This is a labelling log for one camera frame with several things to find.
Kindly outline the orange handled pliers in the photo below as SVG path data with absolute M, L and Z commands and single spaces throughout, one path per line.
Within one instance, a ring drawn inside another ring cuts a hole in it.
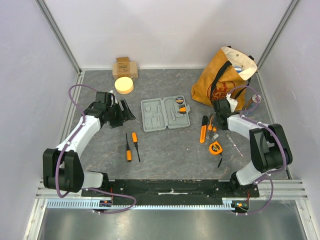
M 206 138 L 209 139 L 214 139 L 215 135 L 217 134 L 217 127 L 214 126 L 214 115 L 210 114 L 207 122 L 207 133 L 206 133 Z

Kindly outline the orange screwdriver thin shaft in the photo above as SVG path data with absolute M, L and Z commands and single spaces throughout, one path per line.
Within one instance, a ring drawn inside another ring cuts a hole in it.
M 139 146 L 138 146 L 138 136 L 135 132 L 132 132 L 131 137 L 137 152 L 138 161 L 141 162 L 140 154 L 139 154 Z

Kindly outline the grey plastic tool case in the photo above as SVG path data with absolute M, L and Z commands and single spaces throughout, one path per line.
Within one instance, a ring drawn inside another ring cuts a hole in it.
M 186 106 L 186 114 L 179 113 L 177 97 L 183 97 L 182 105 Z M 168 129 L 181 129 L 191 125 L 190 106 L 183 95 L 168 96 L 164 98 L 145 99 L 140 102 L 142 125 L 146 133 Z

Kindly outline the orange screwdriver thick shaft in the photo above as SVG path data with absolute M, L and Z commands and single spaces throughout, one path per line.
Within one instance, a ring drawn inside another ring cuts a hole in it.
M 128 134 L 127 133 L 125 134 L 125 137 L 126 137 L 126 160 L 128 162 L 131 162 L 132 161 L 132 152 L 130 150 L 129 141 L 128 141 Z

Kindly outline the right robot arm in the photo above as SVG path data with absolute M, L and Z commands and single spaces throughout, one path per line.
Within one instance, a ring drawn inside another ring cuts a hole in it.
M 222 130 L 249 139 L 251 161 L 230 177 L 229 191 L 233 196 L 242 196 L 247 186 L 285 170 L 293 162 L 292 151 L 280 124 L 264 124 L 246 117 L 244 113 L 235 112 L 228 98 L 215 100 L 213 108 L 216 122 Z

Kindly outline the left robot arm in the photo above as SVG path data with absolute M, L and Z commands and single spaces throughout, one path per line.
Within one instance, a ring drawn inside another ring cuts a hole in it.
M 134 119 L 125 99 L 117 101 L 111 91 L 98 91 L 95 101 L 82 112 L 78 124 L 68 137 L 57 147 L 44 151 L 44 187 L 56 190 L 58 194 L 62 191 L 77 193 L 92 188 L 98 196 L 106 196 L 110 192 L 107 174 L 83 170 L 80 157 L 103 125 L 108 124 L 113 129 Z

